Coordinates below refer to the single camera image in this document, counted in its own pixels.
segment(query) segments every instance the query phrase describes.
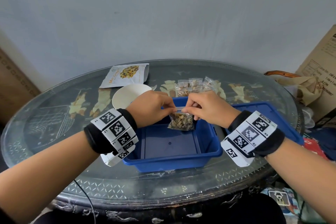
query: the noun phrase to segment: oval table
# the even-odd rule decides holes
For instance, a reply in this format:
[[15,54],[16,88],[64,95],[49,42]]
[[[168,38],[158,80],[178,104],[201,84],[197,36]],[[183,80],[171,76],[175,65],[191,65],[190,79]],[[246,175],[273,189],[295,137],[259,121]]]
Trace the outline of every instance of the oval table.
[[[174,96],[179,79],[218,80],[221,97],[231,103],[269,101],[300,133],[302,111],[292,96],[271,78],[241,67],[203,60],[153,60],[145,84],[156,86]],[[79,132],[92,119],[98,90],[110,68],[96,70],[63,82],[27,103],[7,124],[1,149],[9,167]],[[239,89],[244,96],[239,96]],[[110,99],[118,88],[112,88]],[[82,99],[80,109],[72,103]],[[111,103],[103,106],[111,108]],[[224,135],[216,128],[219,136]],[[230,207],[239,198],[258,193],[276,178],[263,158],[255,158],[249,167],[237,167],[223,154],[212,158],[203,168],[140,173],[122,162],[106,166],[101,158],[76,179],[91,198],[95,211],[115,221],[151,221],[159,223],[198,218],[207,209]],[[58,209],[90,213],[88,199],[73,182],[53,200]]]

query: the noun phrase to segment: black wristband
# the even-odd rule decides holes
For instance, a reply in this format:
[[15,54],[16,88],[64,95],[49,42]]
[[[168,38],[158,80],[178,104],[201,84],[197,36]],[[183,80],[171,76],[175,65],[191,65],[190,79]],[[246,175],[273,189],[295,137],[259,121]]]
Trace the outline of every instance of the black wristband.
[[92,123],[84,128],[84,133],[91,146],[91,148],[99,154],[107,154],[112,152],[113,155],[117,155],[118,151],[111,145],[102,132],[96,128]]
[[275,152],[285,139],[285,134],[277,128],[265,141],[258,145],[252,153],[255,156],[265,157]]
[[122,116],[127,120],[127,122],[131,125],[132,129],[136,131],[138,129],[137,123],[135,122],[133,116],[126,109],[117,109],[118,112],[121,113]]
[[242,124],[251,114],[252,112],[247,110],[242,111],[227,128],[229,132],[232,133],[232,131],[238,128],[238,126]]

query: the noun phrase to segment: cardboard box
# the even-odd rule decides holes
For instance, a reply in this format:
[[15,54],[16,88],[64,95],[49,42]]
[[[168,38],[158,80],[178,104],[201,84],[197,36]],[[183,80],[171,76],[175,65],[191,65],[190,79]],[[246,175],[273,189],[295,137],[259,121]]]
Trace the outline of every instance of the cardboard box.
[[296,74],[316,76],[324,89],[319,99],[309,105],[314,111],[316,128],[336,127],[336,25],[322,38]]
[[29,100],[40,94],[35,85],[0,49],[0,124],[10,118]]

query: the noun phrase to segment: dark pants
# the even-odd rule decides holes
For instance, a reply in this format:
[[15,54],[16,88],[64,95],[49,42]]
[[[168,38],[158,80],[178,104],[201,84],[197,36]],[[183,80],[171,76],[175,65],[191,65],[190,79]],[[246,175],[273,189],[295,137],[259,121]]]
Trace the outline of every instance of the dark pants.
[[[214,212],[205,213],[198,223],[209,223],[207,216],[218,216],[218,223],[225,224],[286,224],[285,217],[277,203],[267,195],[256,194],[251,197],[243,197],[228,210],[217,208]],[[35,224],[58,223],[93,224],[93,216],[82,216],[62,211],[52,211],[38,218]],[[104,219],[97,219],[97,223],[106,223]]]

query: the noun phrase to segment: glass table top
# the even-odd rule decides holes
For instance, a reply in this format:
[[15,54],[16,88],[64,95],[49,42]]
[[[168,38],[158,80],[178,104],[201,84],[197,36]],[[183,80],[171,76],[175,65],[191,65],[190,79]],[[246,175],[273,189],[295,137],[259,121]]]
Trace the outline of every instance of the glass table top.
[[[174,96],[179,79],[218,80],[221,97],[231,103],[269,101],[295,128],[298,111],[291,95],[271,78],[241,67],[201,60],[153,60],[145,84]],[[93,118],[98,88],[110,68],[96,70],[63,82],[27,103],[7,124],[1,138],[4,159],[9,167],[83,129]],[[111,88],[110,99],[119,88]],[[73,112],[71,103],[83,97],[82,112]],[[224,138],[221,129],[216,129]],[[263,158],[255,158],[249,167],[237,167],[223,154],[212,158],[203,168],[140,173],[123,162],[106,166],[101,158],[76,179],[92,202],[106,204],[158,204],[200,198],[232,189],[237,183],[249,184],[271,167]],[[71,183],[59,195],[63,199],[84,194]]]

